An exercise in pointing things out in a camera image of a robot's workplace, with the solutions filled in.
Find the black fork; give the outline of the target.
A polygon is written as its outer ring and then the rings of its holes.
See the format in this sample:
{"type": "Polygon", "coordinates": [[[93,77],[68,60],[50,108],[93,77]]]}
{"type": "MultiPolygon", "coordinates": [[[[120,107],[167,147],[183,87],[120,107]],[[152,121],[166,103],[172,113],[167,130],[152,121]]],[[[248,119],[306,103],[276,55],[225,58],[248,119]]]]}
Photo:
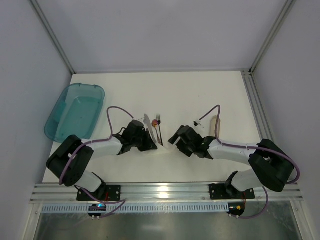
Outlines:
{"type": "Polygon", "coordinates": [[[160,142],[161,142],[161,145],[163,146],[163,138],[162,138],[162,132],[161,132],[161,116],[159,113],[156,114],[156,120],[157,120],[157,123],[158,123],[158,129],[159,129],[159,134],[160,134],[160,142]]]}

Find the aluminium right side rail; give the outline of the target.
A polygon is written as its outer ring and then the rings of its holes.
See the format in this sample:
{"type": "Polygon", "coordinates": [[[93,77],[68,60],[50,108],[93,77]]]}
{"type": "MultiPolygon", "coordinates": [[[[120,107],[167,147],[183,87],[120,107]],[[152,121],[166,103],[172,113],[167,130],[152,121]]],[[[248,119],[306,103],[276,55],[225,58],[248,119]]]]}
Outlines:
{"type": "Polygon", "coordinates": [[[262,105],[254,78],[250,71],[246,69],[241,71],[241,75],[250,102],[255,124],[258,129],[258,134],[262,139],[274,141],[274,136],[268,123],[267,115],[262,105]]]}

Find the black controller board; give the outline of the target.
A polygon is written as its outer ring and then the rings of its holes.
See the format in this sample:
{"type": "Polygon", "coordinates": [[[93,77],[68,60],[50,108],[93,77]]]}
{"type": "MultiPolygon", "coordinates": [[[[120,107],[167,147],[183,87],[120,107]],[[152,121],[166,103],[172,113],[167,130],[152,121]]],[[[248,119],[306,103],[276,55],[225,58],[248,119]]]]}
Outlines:
{"type": "Polygon", "coordinates": [[[102,203],[93,204],[88,207],[88,215],[92,219],[100,219],[102,214],[106,213],[107,207],[102,203]]]}
{"type": "Polygon", "coordinates": [[[243,202],[230,202],[226,213],[231,217],[240,217],[245,212],[245,209],[246,205],[243,202]]]}

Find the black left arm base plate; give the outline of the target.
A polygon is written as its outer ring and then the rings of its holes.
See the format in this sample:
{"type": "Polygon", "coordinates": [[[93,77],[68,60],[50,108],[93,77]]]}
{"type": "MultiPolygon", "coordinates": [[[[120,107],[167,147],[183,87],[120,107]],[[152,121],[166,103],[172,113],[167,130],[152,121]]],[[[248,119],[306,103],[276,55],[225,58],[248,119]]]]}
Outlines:
{"type": "Polygon", "coordinates": [[[76,200],[79,202],[86,201],[119,201],[121,198],[121,186],[120,185],[109,185],[102,183],[100,187],[94,191],[90,192],[87,189],[79,188],[77,191],[76,200]]]}

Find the aluminium left corner post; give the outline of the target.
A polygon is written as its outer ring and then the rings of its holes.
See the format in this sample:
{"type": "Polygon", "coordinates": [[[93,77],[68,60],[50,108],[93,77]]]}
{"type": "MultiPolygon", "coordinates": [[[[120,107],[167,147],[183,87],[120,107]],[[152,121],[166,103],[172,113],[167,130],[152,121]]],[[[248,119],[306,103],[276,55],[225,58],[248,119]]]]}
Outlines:
{"type": "Polygon", "coordinates": [[[58,40],[53,28],[49,20],[47,19],[44,11],[42,10],[38,0],[29,0],[30,6],[32,7],[33,11],[35,12],[38,20],[42,24],[49,40],[52,42],[53,46],[55,47],[58,55],[60,56],[61,60],[63,61],[64,65],[68,69],[71,75],[76,74],[75,69],[73,68],[70,60],[68,59],[60,41],[58,40]]]}

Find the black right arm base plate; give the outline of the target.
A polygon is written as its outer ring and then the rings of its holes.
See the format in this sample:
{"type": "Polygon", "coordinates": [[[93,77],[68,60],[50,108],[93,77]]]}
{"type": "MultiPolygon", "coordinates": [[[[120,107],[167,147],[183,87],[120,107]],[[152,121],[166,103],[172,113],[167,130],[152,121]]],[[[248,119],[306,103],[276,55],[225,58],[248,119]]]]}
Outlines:
{"type": "Polygon", "coordinates": [[[233,186],[226,186],[224,183],[212,183],[208,185],[211,200],[242,200],[255,199],[252,188],[246,191],[238,191],[233,186]]]}

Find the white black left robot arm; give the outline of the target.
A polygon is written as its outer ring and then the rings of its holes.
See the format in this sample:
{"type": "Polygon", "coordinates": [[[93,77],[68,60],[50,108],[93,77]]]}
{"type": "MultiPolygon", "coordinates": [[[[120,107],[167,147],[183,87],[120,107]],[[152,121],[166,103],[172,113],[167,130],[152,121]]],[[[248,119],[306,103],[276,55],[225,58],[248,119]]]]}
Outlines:
{"type": "Polygon", "coordinates": [[[87,171],[87,166],[94,158],[120,156],[132,148],[140,152],[158,149],[150,131],[138,120],[132,120],[122,133],[106,139],[82,140],[70,135],[49,157],[46,167],[59,179],[60,185],[77,187],[81,198],[88,197],[97,202],[119,201],[119,197],[112,197],[101,177],[87,171]]]}

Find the left black controller board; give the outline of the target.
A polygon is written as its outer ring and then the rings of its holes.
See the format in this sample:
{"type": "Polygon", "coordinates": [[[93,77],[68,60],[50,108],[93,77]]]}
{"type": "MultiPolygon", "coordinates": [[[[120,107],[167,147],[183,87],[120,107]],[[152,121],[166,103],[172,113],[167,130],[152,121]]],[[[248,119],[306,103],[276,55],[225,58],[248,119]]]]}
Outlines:
{"type": "Polygon", "coordinates": [[[88,215],[92,219],[100,219],[102,214],[106,213],[107,207],[102,203],[93,204],[88,207],[88,215]]]}

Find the aluminium corner post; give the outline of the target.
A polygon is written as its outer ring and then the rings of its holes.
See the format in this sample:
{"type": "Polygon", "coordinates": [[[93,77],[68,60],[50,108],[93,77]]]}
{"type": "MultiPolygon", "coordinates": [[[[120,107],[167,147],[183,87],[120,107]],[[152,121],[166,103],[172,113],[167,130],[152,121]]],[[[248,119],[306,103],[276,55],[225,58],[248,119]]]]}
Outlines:
{"type": "Polygon", "coordinates": [[[42,24],[49,40],[52,42],[53,46],[55,47],[58,55],[60,56],[61,60],[63,61],[64,65],[68,69],[71,75],[76,74],[75,69],[73,68],[70,60],[68,59],[60,41],[58,40],[53,28],[49,20],[47,19],[44,11],[42,10],[38,0],[29,0],[30,6],[32,7],[33,11],[35,12],[38,20],[42,24]]]}
{"type": "Polygon", "coordinates": [[[281,8],[279,14],[275,18],[274,23],[272,24],[265,40],[261,48],[259,49],[250,69],[249,72],[252,75],[256,69],[258,68],[259,64],[263,60],[264,56],[266,55],[267,51],[269,50],[270,46],[272,45],[273,41],[275,40],[277,34],[281,30],[284,22],[286,21],[288,15],[290,14],[292,8],[294,7],[296,0],[286,0],[283,7],[281,8]]]}

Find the iridescent pink spoon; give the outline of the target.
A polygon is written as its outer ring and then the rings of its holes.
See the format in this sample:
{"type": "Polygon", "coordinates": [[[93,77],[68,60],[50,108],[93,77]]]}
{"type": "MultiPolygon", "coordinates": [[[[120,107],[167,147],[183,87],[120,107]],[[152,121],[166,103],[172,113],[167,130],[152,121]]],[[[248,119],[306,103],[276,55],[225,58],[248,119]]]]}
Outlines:
{"type": "Polygon", "coordinates": [[[155,131],[156,131],[157,142],[158,142],[160,145],[162,145],[162,141],[161,141],[161,138],[160,138],[160,136],[159,136],[158,129],[157,129],[157,127],[158,127],[158,121],[157,121],[156,119],[154,119],[154,120],[152,121],[151,125],[153,126],[153,128],[154,128],[155,131]]]}

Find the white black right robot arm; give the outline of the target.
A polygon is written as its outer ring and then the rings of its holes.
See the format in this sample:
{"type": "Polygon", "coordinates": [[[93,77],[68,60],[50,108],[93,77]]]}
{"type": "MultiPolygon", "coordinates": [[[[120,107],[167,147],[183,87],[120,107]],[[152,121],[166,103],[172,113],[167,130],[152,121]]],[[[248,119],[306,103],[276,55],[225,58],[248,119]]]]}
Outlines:
{"type": "Polygon", "coordinates": [[[228,160],[250,166],[246,171],[234,171],[223,185],[230,199],[240,198],[244,192],[265,187],[282,192],[294,171],[294,165],[277,145],[263,139],[256,145],[222,142],[214,136],[202,137],[192,127],[182,125],[168,140],[186,155],[200,159],[228,160]]]}

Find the beige oval cutlery tray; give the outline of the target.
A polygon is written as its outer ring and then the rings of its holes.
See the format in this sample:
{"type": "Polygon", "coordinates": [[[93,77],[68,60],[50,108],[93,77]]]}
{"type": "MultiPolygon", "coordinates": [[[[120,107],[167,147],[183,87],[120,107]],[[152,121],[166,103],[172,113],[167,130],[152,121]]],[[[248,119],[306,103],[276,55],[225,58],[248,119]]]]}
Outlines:
{"type": "Polygon", "coordinates": [[[220,129],[221,129],[221,120],[218,118],[217,115],[213,116],[210,121],[210,129],[209,129],[209,135],[211,137],[220,137],[220,129]]]}

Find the teal transparent plastic bin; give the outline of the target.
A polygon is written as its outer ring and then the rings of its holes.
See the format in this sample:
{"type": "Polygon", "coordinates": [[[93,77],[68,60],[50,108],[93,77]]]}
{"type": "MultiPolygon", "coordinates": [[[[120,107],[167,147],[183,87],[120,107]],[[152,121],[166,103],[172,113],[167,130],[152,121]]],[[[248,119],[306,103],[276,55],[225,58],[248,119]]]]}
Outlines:
{"type": "Polygon", "coordinates": [[[105,91],[98,85],[69,85],[62,91],[44,126],[46,137],[57,143],[62,143],[70,135],[90,139],[104,99],[105,91]]]}

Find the aluminium right corner post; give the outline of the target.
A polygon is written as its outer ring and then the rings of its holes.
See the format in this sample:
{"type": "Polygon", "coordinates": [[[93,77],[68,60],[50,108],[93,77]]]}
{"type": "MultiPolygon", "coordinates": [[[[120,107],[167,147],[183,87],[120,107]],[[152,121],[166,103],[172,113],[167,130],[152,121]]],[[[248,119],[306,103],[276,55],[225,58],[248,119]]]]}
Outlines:
{"type": "Polygon", "coordinates": [[[265,40],[261,48],[259,49],[250,69],[249,72],[252,75],[256,69],[258,68],[259,64],[263,60],[264,56],[266,55],[267,51],[269,50],[270,46],[272,45],[273,41],[275,40],[277,34],[281,30],[284,22],[286,21],[288,15],[290,14],[292,8],[294,7],[296,0],[286,0],[283,7],[281,8],[279,14],[275,18],[274,23],[272,24],[265,40]]]}

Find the aluminium rail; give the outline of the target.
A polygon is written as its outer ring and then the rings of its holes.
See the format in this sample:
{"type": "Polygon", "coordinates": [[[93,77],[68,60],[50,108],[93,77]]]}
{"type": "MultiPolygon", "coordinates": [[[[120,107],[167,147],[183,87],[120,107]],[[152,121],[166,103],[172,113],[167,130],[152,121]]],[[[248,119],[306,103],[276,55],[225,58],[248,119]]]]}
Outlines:
{"type": "MultiPolygon", "coordinates": [[[[184,203],[210,202],[209,182],[172,182],[172,183],[119,183],[120,199],[128,203],[184,203]]],[[[243,196],[239,202],[270,202],[302,201],[303,195],[297,184],[286,185],[282,192],[267,190],[261,187],[251,190],[255,198],[243,196]]],[[[36,184],[29,202],[31,204],[44,203],[75,203],[78,191],[75,187],[66,187],[57,183],[36,184]]]]}
{"type": "Polygon", "coordinates": [[[254,78],[250,71],[246,69],[241,71],[241,75],[250,102],[255,124],[258,129],[258,134],[262,139],[274,141],[274,136],[268,123],[267,115],[262,105],[254,78]]]}

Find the right black controller board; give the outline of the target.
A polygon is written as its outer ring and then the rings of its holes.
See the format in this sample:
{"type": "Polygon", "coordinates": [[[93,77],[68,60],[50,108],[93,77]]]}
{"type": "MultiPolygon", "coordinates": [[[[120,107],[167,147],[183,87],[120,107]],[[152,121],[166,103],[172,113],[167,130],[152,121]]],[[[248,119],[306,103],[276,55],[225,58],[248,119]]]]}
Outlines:
{"type": "Polygon", "coordinates": [[[230,202],[226,213],[231,217],[240,217],[245,212],[245,209],[246,205],[243,202],[230,202]]]}

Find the aluminium front rail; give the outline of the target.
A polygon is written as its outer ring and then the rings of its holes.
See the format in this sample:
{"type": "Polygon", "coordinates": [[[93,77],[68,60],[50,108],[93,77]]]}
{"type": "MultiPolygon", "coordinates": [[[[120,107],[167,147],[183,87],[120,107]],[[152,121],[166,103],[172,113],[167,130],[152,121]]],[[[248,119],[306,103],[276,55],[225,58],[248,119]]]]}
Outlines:
{"type": "MultiPolygon", "coordinates": [[[[210,202],[209,182],[172,182],[172,183],[119,183],[120,199],[128,203],[184,203],[210,202]]],[[[255,198],[243,196],[239,202],[270,202],[302,201],[303,195],[297,184],[286,185],[282,192],[267,190],[261,187],[251,190],[255,198]]],[[[36,184],[29,202],[31,204],[44,203],[75,203],[78,191],[75,187],[66,187],[57,183],[36,184]]]]}

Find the silver table knife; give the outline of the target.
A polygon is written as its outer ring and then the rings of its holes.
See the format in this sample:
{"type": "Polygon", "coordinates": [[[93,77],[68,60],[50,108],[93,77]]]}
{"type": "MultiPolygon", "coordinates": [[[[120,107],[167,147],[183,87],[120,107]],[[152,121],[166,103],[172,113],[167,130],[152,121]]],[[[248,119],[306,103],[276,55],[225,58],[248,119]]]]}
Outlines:
{"type": "Polygon", "coordinates": [[[153,127],[152,127],[150,118],[146,113],[143,115],[143,122],[147,126],[147,129],[149,130],[149,133],[150,133],[150,136],[151,136],[153,142],[156,144],[157,140],[156,140],[155,135],[153,133],[153,127]]]}

